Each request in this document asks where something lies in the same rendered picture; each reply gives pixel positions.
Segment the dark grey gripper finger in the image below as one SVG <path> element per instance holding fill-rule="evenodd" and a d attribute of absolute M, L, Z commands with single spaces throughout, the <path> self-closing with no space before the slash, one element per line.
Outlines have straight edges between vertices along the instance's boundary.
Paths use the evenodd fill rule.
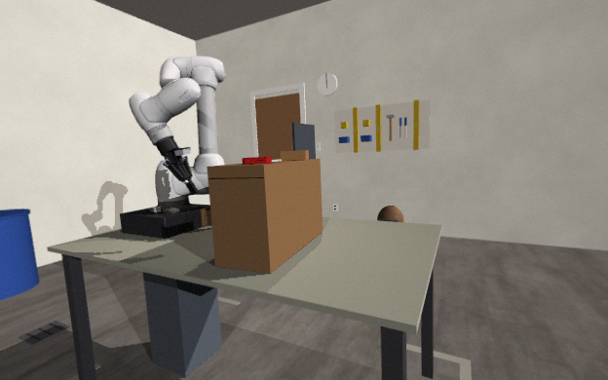
<path fill-rule="evenodd" d="M 190 179 L 190 180 L 191 180 L 192 184 L 194 185 L 195 189 L 197 190 L 197 188 L 196 188 L 196 186 L 195 186 L 195 184 L 193 183 L 192 178 L 191 178 L 191 177 L 193 176 L 193 174 L 192 174 L 192 172 L 191 172 L 191 169 L 190 169 L 190 166 L 189 166 L 189 163 L 188 163 L 188 157 L 187 157 L 187 156 L 185 156 L 185 157 L 184 157 L 184 156 L 182 156 L 182 159 L 181 159 L 181 156 L 177 156 L 177 158 L 178 158 L 178 160 L 180 161 L 180 165 L 181 165 L 181 167 L 183 168 L 184 172 L 185 172 L 185 173 L 186 173 L 186 175 L 188 176 L 188 179 Z M 188 173 L 188 172 L 189 172 L 189 173 Z M 199 192 L 199 191 L 197 190 L 197 192 Z"/>
<path fill-rule="evenodd" d="M 167 157 L 166 157 L 166 160 L 163 163 L 163 165 L 165 167 L 167 167 L 179 181 L 183 182 L 187 186 L 191 195 L 198 193 L 197 190 L 195 189 L 194 185 L 192 184 L 191 180 L 188 179 L 188 176 L 186 175 L 183 168 L 181 167 L 179 161 L 177 160 L 177 157 L 175 155 L 173 155 L 172 157 L 176 161 L 175 166 L 171 163 L 171 161 L 169 159 L 167 159 Z"/>

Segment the brown wooden tool chest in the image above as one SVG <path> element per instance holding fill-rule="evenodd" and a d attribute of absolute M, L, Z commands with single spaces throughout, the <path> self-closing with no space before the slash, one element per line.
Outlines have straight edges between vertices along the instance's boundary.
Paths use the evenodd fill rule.
<path fill-rule="evenodd" d="M 323 231 L 320 159 L 207 169 L 215 267 L 271 274 Z"/>

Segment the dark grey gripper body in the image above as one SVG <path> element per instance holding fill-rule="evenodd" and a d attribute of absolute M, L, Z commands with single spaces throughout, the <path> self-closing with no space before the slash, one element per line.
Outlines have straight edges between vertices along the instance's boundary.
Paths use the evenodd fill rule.
<path fill-rule="evenodd" d="M 165 160 L 166 160 L 166 157 L 167 157 L 167 159 L 169 159 L 174 166 L 176 165 L 176 161 L 172 157 L 173 156 L 172 150 L 175 149 L 175 148 L 179 148 L 179 147 L 176 144 L 176 142 L 173 139 L 173 137 L 166 138 L 166 139 L 158 142 L 156 144 L 156 147 L 158 148 L 158 150 L 161 153 L 161 155 L 162 156 L 164 155 Z"/>

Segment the red rectangular tin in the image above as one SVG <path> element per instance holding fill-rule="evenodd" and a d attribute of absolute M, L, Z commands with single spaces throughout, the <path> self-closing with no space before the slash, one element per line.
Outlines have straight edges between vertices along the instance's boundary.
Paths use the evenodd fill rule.
<path fill-rule="evenodd" d="M 272 163 L 272 157 L 243 158 L 243 165 L 270 164 L 270 163 Z"/>

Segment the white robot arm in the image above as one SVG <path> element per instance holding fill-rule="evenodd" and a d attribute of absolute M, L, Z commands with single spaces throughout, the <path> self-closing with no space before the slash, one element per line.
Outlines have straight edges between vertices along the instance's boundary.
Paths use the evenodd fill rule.
<path fill-rule="evenodd" d="M 214 96 L 224 78 L 223 63 L 216 58 L 170 57 L 161 66 L 161 90 L 154 96 L 139 92 L 129 99 L 134 118 L 155 146 L 174 137 L 167 122 L 197 102 L 199 155 L 194 167 L 190 167 L 199 191 L 195 195 L 209 194 L 207 167 L 224 165 L 218 155 Z M 155 173 L 158 205 L 149 212 L 176 213 L 198 208 L 189 203 L 191 193 L 187 186 L 163 166 L 164 162 L 159 163 Z"/>

